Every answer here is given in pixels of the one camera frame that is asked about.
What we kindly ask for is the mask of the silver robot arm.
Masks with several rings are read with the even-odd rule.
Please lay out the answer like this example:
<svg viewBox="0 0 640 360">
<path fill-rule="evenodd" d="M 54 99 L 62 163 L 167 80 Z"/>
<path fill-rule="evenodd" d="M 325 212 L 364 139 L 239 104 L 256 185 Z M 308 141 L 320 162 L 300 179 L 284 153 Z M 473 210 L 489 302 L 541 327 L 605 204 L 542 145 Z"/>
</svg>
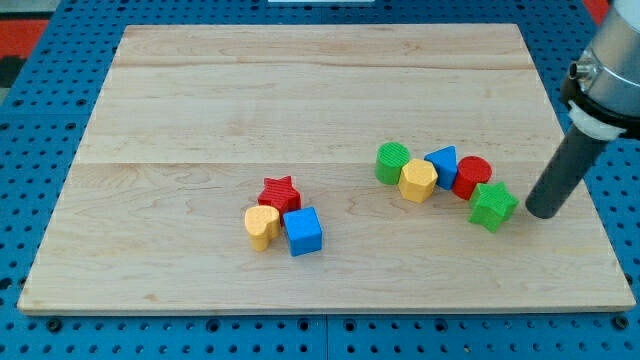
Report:
<svg viewBox="0 0 640 360">
<path fill-rule="evenodd" d="M 639 0 L 616 0 L 578 60 L 569 65 L 561 102 L 639 138 Z"/>
</svg>

